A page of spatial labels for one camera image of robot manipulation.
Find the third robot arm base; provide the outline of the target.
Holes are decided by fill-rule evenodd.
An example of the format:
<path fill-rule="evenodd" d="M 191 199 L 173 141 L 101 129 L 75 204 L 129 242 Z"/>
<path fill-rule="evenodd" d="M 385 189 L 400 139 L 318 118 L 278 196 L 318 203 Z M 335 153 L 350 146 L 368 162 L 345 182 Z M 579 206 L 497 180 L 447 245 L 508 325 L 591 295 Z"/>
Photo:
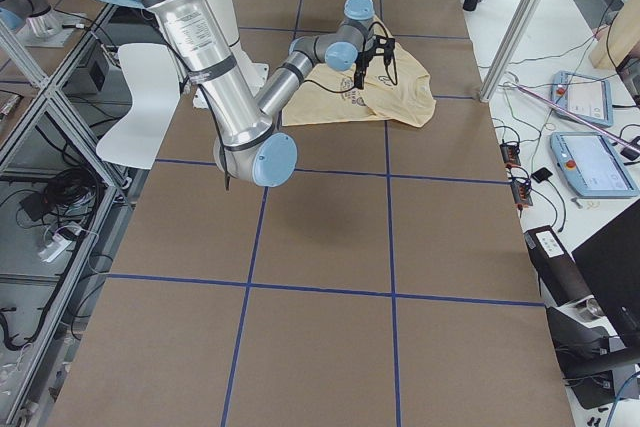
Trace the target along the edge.
<path fill-rule="evenodd" d="M 71 33 L 48 0 L 1 0 L 1 20 L 27 47 L 62 48 Z"/>

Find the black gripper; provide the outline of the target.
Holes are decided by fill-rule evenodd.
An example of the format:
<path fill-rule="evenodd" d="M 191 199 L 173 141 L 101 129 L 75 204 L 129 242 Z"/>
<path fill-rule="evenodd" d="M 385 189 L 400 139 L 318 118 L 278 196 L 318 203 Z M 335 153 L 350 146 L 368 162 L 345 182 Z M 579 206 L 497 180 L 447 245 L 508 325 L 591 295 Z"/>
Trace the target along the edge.
<path fill-rule="evenodd" d="M 375 56 L 376 56 L 375 49 L 368 49 L 359 53 L 357 57 L 357 66 L 355 67 L 354 78 L 353 78 L 354 87 L 356 89 L 364 88 L 366 71 L 369 67 L 370 62 Z"/>

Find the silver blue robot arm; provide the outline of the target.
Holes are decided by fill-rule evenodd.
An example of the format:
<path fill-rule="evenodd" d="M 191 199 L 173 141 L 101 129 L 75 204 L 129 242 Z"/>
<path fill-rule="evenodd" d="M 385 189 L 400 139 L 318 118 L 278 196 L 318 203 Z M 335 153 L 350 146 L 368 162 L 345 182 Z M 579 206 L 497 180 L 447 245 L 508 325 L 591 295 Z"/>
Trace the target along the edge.
<path fill-rule="evenodd" d="M 376 36 L 372 0 L 346 0 L 344 19 L 334 33 L 294 41 L 286 60 L 258 92 L 252 92 L 239 56 L 220 26 L 223 13 L 207 0 L 98 0 L 152 13 L 175 50 L 216 124 L 214 157 L 227 178 L 262 187 L 286 182 L 297 163 L 294 140 L 275 123 L 312 69 L 321 63 L 336 71 L 356 70 L 355 85 L 373 56 Z"/>

